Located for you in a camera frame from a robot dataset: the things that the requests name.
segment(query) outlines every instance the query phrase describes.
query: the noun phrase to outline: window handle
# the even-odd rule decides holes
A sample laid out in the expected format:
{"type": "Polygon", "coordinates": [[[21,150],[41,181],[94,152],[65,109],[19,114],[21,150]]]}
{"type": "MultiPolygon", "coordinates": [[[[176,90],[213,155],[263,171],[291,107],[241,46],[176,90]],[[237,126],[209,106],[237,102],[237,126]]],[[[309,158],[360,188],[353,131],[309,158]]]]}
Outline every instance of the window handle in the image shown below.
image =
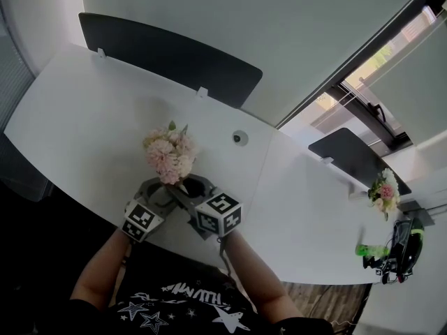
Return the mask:
{"type": "Polygon", "coordinates": [[[370,108],[370,110],[373,111],[374,115],[379,116],[380,114],[382,114],[383,122],[386,123],[385,113],[383,112],[383,109],[380,104],[372,105],[371,103],[368,103],[368,107],[370,108]]]}

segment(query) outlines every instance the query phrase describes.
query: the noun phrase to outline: cable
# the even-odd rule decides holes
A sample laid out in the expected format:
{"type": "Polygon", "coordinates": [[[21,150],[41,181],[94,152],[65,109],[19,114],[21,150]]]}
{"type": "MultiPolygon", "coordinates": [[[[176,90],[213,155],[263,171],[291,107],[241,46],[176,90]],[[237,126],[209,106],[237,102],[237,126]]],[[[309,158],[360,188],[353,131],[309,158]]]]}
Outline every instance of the cable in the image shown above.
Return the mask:
{"type": "MultiPolygon", "coordinates": [[[[391,239],[389,239],[388,242],[386,242],[385,248],[387,248],[388,245],[389,245],[389,243],[390,243],[391,241],[394,241],[395,239],[396,239],[397,241],[399,241],[399,227],[397,226],[397,221],[394,222],[394,225],[393,225],[393,235],[391,236],[391,239]],[[394,236],[394,227],[396,227],[396,233],[397,233],[397,236],[396,236],[396,237],[394,236]]],[[[391,244],[390,252],[389,252],[389,254],[388,254],[386,260],[383,262],[382,270],[386,268],[386,265],[387,265],[387,263],[388,263],[388,260],[390,259],[391,249],[393,249],[393,244],[391,244]]]]}
{"type": "Polygon", "coordinates": [[[222,237],[222,238],[218,237],[217,241],[221,244],[220,250],[219,250],[219,255],[220,255],[221,259],[223,260],[223,263],[225,264],[226,270],[228,271],[228,277],[231,278],[230,264],[228,263],[228,260],[224,256],[224,251],[225,251],[225,246],[226,246],[226,237],[222,237]]]}
{"type": "Polygon", "coordinates": [[[308,318],[312,317],[312,313],[314,312],[316,306],[320,303],[321,299],[324,297],[324,295],[328,292],[328,290],[332,287],[332,285],[328,285],[328,287],[324,290],[323,294],[321,295],[321,297],[316,301],[316,303],[314,304],[314,306],[312,307],[312,309],[310,310],[309,316],[308,318]]]}
{"type": "Polygon", "coordinates": [[[334,322],[336,322],[339,327],[341,327],[345,322],[347,322],[350,325],[357,325],[357,324],[353,324],[352,322],[350,322],[348,320],[345,320],[345,321],[342,321],[342,322],[338,322],[338,321],[334,320],[334,321],[330,322],[332,324],[332,326],[334,326],[334,322]]]}

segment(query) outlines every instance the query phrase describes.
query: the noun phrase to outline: desk clip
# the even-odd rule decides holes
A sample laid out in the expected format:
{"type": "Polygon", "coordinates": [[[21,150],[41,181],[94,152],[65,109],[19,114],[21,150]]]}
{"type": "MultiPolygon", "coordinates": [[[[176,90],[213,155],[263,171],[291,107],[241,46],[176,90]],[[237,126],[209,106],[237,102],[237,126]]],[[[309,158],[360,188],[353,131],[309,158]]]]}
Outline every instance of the desk clip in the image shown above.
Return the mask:
{"type": "Polygon", "coordinates": [[[332,164],[333,161],[334,161],[334,158],[331,158],[330,156],[327,157],[327,158],[322,158],[321,159],[321,162],[323,164],[325,164],[325,165],[332,164]]]}
{"type": "Polygon", "coordinates": [[[102,59],[107,57],[105,55],[105,52],[104,52],[104,50],[102,48],[98,48],[98,54],[99,54],[100,58],[102,58],[102,59]]]}
{"type": "Polygon", "coordinates": [[[204,99],[208,97],[208,90],[206,88],[201,87],[196,92],[196,96],[198,97],[198,99],[204,99]]]}

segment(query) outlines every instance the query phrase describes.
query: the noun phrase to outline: pink rose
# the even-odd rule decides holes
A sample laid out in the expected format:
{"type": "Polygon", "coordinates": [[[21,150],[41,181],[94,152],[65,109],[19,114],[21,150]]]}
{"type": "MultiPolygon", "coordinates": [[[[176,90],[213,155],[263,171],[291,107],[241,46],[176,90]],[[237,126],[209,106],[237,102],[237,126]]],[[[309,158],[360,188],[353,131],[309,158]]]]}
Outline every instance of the pink rose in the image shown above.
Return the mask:
{"type": "Polygon", "coordinates": [[[155,140],[147,148],[146,158],[149,165],[151,165],[158,173],[171,170],[175,163],[173,155],[170,152],[174,149],[173,145],[166,140],[155,140]]]}
{"type": "Polygon", "coordinates": [[[161,172],[159,175],[160,175],[160,181],[163,184],[174,185],[176,182],[180,180],[179,174],[175,170],[168,170],[165,172],[161,172]]]}
{"type": "Polygon", "coordinates": [[[196,146],[192,139],[186,135],[178,140],[176,149],[180,155],[187,155],[192,160],[196,158],[196,146]]]}
{"type": "Polygon", "coordinates": [[[384,184],[380,187],[379,193],[384,200],[391,200],[394,196],[394,188],[391,185],[384,184]]]}
{"type": "Polygon", "coordinates": [[[149,135],[147,136],[151,140],[158,139],[160,137],[163,137],[166,134],[167,130],[165,128],[157,128],[149,132],[149,135]]]}

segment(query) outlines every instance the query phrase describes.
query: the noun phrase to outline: pink flower bouquet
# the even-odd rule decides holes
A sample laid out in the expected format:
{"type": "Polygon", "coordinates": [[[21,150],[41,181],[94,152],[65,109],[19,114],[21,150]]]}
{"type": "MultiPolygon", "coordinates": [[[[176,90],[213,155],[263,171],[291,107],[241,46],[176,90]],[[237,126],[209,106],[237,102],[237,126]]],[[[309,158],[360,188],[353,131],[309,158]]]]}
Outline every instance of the pink flower bouquet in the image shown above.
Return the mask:
{"type": "Polygon", "coordinates": [[[388,220],[388,212],[396,210],[400,202],[399,188],[393,172],[386,168],[368,190],[368,197],[373,206],[383,212],[388,220]]]}
{"type": "Polygon", "coordinates": [[[174,121],[168,128],[158,128],[149,132],[142,144],[146,158],[163,184],[178,184],[191,172],[196,159],[196,147],[186,135],[188,126],[177,130],[174,121]]]}

